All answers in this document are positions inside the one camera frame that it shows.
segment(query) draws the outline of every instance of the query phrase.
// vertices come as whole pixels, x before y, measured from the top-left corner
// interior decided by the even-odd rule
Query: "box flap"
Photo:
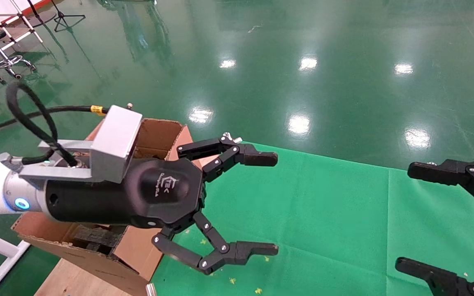
[[[62,242],[65,235],[76,223],[53,221],[38,212],[23,213],[12,229],[23,236],[34,236],[53,242]]]
[[[140,125],[137,147],[168,151],[181,130],[182,124],[177,121],[144,118]]]
[[[35,247],[66,259],[132,296],[147,296],[145,285],[149,281],[139,277],[137,272],[118,261],[106,257],[104,254],[31,236],[19,235],[19,237]]]

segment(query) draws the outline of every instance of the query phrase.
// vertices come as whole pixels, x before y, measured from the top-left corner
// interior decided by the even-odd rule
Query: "green floor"
[[[38,28],[47,50],[21,46],[48,106],[130,102],[197,140],[230,131],[383,167],[474,160],[474,0],[81,1],[59,5],[87,15],[73,32]],[[55,120],[81,139],[100,118]],[[0,132],[0,152],[36,144],[21,127]],[[0,217],[0,236],[17,242],[14,220]],[[56,261],[32,249],[0,296],[33,295]]]

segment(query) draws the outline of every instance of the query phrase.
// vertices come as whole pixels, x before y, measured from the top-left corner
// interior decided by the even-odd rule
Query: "green cloth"
[[[460,187],[256,148],[277,152],[278,165],[233,167],[207,186],[203,213],[226,241],[273,242],[279,254],[256,255],[211,276],[164,257],[152,279],[159,295],[431,295],[424,281],[395,270],[398,257],[474,281],[474,198]],[[203,238],[192,226],[174,241],[207,255],[213,249]]]

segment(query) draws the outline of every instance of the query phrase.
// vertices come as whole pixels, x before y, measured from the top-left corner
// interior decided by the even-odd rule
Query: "wooden block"
[[[34,296],[129,296],[71,262],[60,259]]]

